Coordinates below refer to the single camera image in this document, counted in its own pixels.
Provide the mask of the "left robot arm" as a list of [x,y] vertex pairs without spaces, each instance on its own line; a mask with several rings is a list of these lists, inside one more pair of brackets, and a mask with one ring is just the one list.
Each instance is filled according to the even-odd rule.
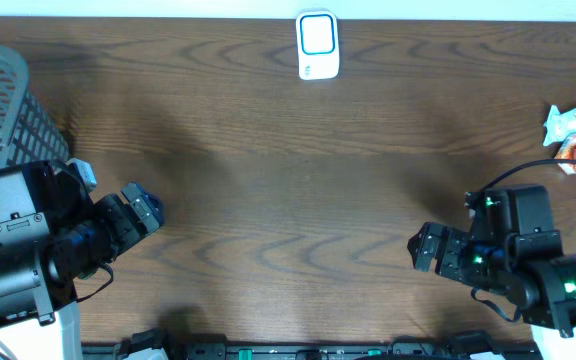
[[78,159],[0,169],[0,359],[167,358],[160,340],[81,341],[75,279],[110,272],[165,223],[161,200],[137,183],[98,201],[93,188],[90,165]]

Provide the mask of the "orange Kleenex tissue pack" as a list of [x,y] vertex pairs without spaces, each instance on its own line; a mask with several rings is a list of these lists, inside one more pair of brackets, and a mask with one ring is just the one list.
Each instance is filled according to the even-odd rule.
[[[576,133],[570,133],[562,142],[555,159],[574,160],[576,151]],[[559,163],[558,166],[566,175],[576,175],[576,165]]]

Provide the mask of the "green wet wipes packet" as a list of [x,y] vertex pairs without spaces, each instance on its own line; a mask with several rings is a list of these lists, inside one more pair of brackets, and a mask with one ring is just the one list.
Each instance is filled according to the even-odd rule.
[[543,126],[546,128],[544,146],[563,142],[570,134],[576,133],[576,108],[561,113],[556,105],[552,105]]

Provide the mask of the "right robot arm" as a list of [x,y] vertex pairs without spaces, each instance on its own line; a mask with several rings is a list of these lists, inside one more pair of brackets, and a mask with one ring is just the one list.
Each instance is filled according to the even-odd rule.
[[542,185],[469,193],[472,224],[463,231],[426,222],[407,249],[415,269],[506,298],[545,359],[576,359],[576,254],[563,251]]

